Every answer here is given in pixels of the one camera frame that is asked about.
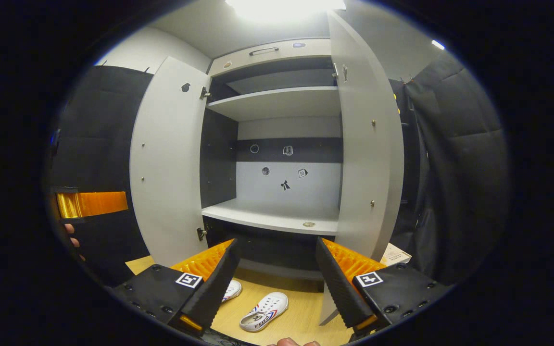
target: cabinet shelf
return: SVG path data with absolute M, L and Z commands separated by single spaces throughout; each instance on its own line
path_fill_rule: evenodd
M 288 206 L 259 204 L 237 198 L 206 207 L 202 209 L 202 215 L 267 230 L 329 236 L 337 234 L 339 220 L 337 208 L 314 210 L 309 207 L 292 210 Z M 314 222 L 315 225 L 303 226 L 305 222 Z
M 295 116 L 339 116 L 335 86 L 291 87 L 214 101 L 207 108 L 236 121 Z

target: white canvas shoe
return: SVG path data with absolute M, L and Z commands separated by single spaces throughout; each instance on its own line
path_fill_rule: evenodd
M 242 286 L 240 285 L 240 282 L 238 282 L 237 280 L 231 280 L 226 293 L 224 293 L 222 303 L 226 300 L 231 300 L 232 298 L 238 297 L 240 291 L 242 291 Z
M 240 320 L 240 327 L 248 332 L 261 331 L 268 323 L 288 309 L 288 297 L 273 292 L 262 298 L 249 313 Z

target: wooden floor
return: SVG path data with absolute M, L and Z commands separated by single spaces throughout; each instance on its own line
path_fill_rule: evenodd
M 154 261 L 147 256 L 126 264 L 138 274 Z M 238 297 L 224 302 L 217 311 L 211 328 L 218 332 L 261 346 L 276 344 L 284 337 L 290 337 L 300 345 L 315 340 L 321 346 L 338 346 L 347 343 L 352 335 L 352 329 L 345 328 L 340 316 L 324 326 L 318 325 L 323 293 L 317 291 L 312 281 L 276 278 L 245 269 L 237 269 L 235 280 L 242 285 L 242 291 Z M 241 318 L 271 292 L 288 296 L 288 310 L 257 333 L 241 329 Z

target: drawer handle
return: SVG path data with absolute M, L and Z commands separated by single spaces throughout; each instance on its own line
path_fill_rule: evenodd
M 277 50 L 279 50 L 279 47 L 262 48 L 262 49 L 254 50 L 253 52 L 249 52 L 249 56 L 252 56 L 253 53 L 262 52 L 263 50 L 266 50 L 266 49 L 275 49 L 275 52 L 276 52 Z

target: bolt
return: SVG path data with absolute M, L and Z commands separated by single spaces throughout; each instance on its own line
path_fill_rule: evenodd
M 396 311 L 396 307 L 393 305 L 389 305 L 384 308 L 384 313 L 392 313 Z

